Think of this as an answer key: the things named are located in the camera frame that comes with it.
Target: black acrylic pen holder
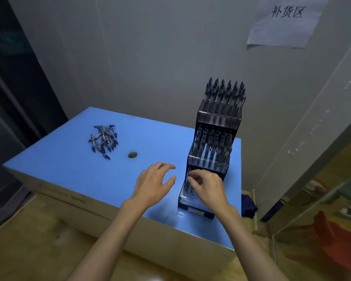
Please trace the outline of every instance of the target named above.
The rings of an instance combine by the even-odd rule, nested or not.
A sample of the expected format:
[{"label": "black acrylic pen holder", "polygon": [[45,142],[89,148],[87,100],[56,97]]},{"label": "black acrylic pen holder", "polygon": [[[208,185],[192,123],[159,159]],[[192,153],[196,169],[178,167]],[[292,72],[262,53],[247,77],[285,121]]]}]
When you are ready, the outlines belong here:
[{"label": "black acrylic pen holder", "polygon": [[[239,103],[229,106],[215,101],[201,102],[197,112],[193,144],[187,156],[185,179],[178,197],[179,208],[210,219],[214,218],[214,213],[204,205],[189,184],[187,177],[191,170],[205,169],[218,174],[224,180],[230,161],[230,153],[227,153],[227,146],[224,143],[228,142],[227,137],[230,137],[230,146],[234,141],[242,119],[242,106],[243,104],[239,105]],[[204,134],[206,130],[209,134],[213,130],[214,138],[218,139],[217,146],[216,143],[208,145],[207,140],[201,140],[201,142],[196,140],[197,133]]]}]

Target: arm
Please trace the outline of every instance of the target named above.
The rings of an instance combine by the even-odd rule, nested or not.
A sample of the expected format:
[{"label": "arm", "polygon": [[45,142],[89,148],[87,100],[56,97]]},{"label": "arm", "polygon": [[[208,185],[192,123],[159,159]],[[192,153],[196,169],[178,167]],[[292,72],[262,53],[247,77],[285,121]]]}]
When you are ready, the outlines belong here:
[{"label": "arm", "polygon": [[67,281],[111,279],[131,231],[143,213],[157,204],[175,183],[172,176],[162,184],[165,173],[174,165],[156,163],[138,177],[132,196],[122,203],[116,217],[87,255],[74,269]]},{"label": "arm", "polygon": [[238,210],[228,203],[220,177],[207,170],[193,170],[189,175],[191,186],[228,233],[247,279],[288,281],[245,226]]}]

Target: left hand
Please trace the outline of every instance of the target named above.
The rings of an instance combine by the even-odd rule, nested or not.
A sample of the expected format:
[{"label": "left hand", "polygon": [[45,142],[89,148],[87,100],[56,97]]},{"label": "left hand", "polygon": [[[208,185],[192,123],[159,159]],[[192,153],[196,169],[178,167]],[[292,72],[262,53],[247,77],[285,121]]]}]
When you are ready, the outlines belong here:
[{"label": "left hand", "polygon": [[162,184],[166,172],[175,168],[174,165],[158,162],[143,170],[136,181],[130,200],[134,200],[135,205],[142,207],[144,211],[159,203],[176,182],[176,177],[173,175]]}]

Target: paper sign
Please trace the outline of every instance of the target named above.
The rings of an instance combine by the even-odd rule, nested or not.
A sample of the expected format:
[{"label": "paper sign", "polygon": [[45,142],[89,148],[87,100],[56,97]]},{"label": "paper sign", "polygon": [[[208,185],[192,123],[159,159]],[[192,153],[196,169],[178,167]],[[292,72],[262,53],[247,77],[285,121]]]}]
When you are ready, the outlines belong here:
[{"label": "paper sign", "polygon": [[328,0],[262,0],[247,44],[304,48]]}]

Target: wooden floor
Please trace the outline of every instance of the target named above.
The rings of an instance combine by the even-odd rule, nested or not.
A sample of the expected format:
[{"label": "wooden floor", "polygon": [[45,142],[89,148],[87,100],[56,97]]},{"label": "wooden floor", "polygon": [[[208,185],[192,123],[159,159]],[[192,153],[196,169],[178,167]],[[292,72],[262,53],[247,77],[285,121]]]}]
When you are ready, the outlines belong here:
[{"label": "wooden floor", "polygon": [[[253,230],[253,220],[244,220]],[[267,239],[256,237],[268,250]],[[0,281],[64,280],[95,240],[67,226],[40,198],[35,197],[0,228]],[[190,279],[124,251],[111,280]],[[212,280],[241,281],[247,278],[236,258]]]}]

